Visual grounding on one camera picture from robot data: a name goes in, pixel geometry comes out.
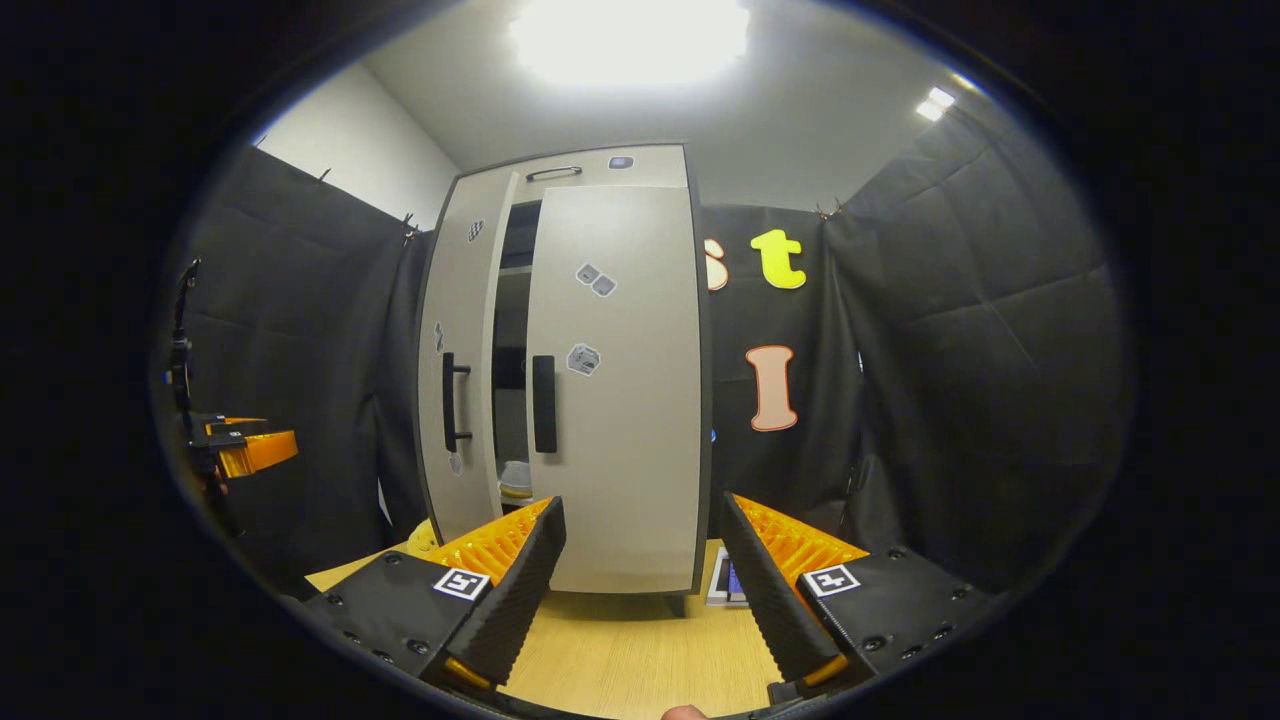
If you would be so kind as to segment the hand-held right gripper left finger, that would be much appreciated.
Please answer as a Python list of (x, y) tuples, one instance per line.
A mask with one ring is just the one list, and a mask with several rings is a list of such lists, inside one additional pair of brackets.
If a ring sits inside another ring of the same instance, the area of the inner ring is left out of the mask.
[(564, 544), (563, 502), (543, 498), (424, 556), (387, 551), (305, 607), (408, 676), (490, 693), (509, 680)]

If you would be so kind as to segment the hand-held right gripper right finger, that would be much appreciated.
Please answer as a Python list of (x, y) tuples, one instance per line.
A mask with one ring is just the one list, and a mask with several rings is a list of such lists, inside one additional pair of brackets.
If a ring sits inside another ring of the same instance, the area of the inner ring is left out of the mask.
[(914, 550), (869, 552), (739, 495), (724, 493), (719, 532), (780, 670), (773, 701), (910, 667), (1004, 606)]

